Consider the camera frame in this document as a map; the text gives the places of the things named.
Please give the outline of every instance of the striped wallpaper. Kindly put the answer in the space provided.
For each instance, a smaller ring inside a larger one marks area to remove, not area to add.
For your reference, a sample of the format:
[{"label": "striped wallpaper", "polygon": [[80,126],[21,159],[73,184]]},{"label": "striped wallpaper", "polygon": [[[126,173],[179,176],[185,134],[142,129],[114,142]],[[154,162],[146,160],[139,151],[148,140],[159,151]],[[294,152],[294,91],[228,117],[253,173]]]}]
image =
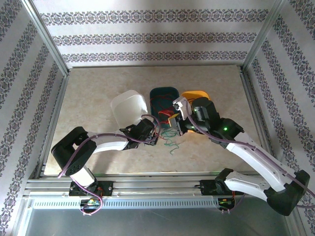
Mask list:
[{"label": "striped wallpaper", "polygon": [[241,64],[273,0],[34,0],[69,67]]},{"label": "striped wallpaper", "polygon": [[0,235],[11,235],[63,75],[19,0],[0,0]]},{"label": "striped wallpaper", "polygon": [[[288,0],[262,43],[248,74],[275,155],[311,175],[315,190],[315,1]],[[307,194],[303,205],[315,204]],[[299,208],[307,235],[315,210]]]}]

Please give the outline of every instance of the beige table surface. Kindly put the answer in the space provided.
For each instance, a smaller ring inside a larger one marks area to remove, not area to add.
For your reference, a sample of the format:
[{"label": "beige table surface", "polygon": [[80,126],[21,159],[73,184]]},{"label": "beige table surface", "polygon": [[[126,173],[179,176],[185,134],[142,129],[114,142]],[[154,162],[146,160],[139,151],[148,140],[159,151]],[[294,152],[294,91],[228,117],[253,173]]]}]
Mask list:
[{"label": "beige table surface", "polygon": [[[111,132],[118,129],[111,100],[130,89],[146,98],[150,110],[149,93],[153,88],[172,86],[181,94],[187,90],[204,90],[221,117],[240,124],[259,143],[248,106],[239,69],[228,66],[177,67],[116,67],[78,68],[70,74],[52,145],[77,126],[91,132]],[[202,172],[253,169],[238,156],[215,145],[204,135],[187,133],[173,138],[179,149],[172,149],[159,140],[156,146],[141,144],[138,149],[96,153],[87,162],[95,174],[140,172]],[[50,154],[46,175],[61,171]]]}]

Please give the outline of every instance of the metal floor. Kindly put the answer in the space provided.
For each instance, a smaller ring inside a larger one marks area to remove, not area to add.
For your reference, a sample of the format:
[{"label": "metal floor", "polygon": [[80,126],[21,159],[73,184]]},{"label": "metal floor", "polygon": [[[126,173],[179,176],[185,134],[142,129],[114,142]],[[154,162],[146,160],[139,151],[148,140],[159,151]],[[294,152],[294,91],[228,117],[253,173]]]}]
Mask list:
[{"label": "metal floor", "polygon": [[285,217],[260,199],[245,198],[230,215],[214,208],[34,209],[28,236],[286,236]]}]

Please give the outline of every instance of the patterned wallpaper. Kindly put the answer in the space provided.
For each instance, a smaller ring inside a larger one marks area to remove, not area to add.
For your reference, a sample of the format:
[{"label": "patterned wallpaper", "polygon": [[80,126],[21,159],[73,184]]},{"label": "patterned wallpaper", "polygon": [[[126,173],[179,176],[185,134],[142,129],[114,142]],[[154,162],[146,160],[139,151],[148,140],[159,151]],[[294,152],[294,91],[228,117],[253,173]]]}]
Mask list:
[{"label": "patterned wallpaper", "polygon": [[[315,190],[315,1],[288,0],[248,71],[275,156],[311,175]],[[304,205],[315,204],[309,195]],[[315,210],[299,209],[307,235]]]},{"label": "patterned wallpaper", "polygon": [[69,67],[241,64],[273,0],[34,0]]},{"label": "patterned wallpaper", "polygon": [[10,235],[63,75],[19,0],[0,0],[0,235]]}]

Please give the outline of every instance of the green wire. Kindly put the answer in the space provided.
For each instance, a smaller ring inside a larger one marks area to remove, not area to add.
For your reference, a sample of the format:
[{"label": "green wire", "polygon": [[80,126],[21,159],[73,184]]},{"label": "green wire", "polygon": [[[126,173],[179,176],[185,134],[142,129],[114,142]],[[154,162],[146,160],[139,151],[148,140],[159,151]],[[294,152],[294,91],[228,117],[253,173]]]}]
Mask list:
[{"label": "green wire", "polygon": [[173,155],[173,151],[176,149],[179,149],[179,146],[174,143],[170,138],[173,138],[177,135],[177,132],[175,130],[171,129],[164,129],[163,132],[161,133],[161,136],[165,139],[165,146],[171,147],[171,146],[176,146],[174,149],[172,149],[169,153]]}]

